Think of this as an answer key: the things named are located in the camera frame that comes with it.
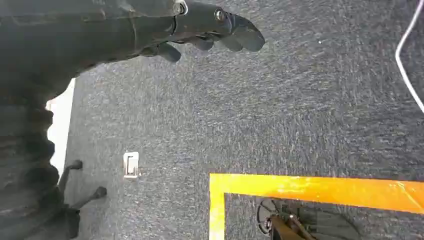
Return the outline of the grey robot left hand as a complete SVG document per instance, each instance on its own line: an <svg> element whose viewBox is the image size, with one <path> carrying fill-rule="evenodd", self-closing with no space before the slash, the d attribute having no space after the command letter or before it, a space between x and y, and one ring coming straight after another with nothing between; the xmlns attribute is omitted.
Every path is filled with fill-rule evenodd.
<svg viewBox="0 0 424 240"><path fill-rule="evenodd" d="M138 56L177 62L172 43L259 51L248 19L195 0L3 0L0 102L42 105L98 64Z"/></svg>

